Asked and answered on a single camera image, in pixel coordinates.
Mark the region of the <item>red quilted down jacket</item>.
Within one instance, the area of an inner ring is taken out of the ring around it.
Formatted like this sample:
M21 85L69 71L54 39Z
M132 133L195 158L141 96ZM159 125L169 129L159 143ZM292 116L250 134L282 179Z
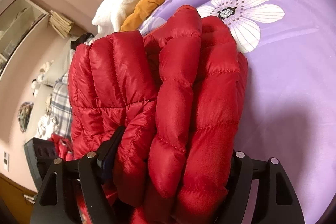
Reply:
M247 73L230 29L181 6L146 36L115 32L77 46L71 139L51 139L69 161L124 127L108 201L132 206L131 223L210 223L228 194Z

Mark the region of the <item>grey plaid garment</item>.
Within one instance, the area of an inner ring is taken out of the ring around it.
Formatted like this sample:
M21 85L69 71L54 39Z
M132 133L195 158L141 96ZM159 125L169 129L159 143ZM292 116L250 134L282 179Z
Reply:
M68 72L56 80L51 98L51 112L57 122L55 133L71 138L72 107L68 92Z

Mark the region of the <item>purple floral bed cover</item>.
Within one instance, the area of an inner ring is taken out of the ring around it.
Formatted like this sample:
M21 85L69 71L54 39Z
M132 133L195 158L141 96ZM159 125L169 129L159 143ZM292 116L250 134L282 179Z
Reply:
M335 0L166 0L147 34L182 5L217 15L248 60L235 148L285 168L306 223L335 208Z

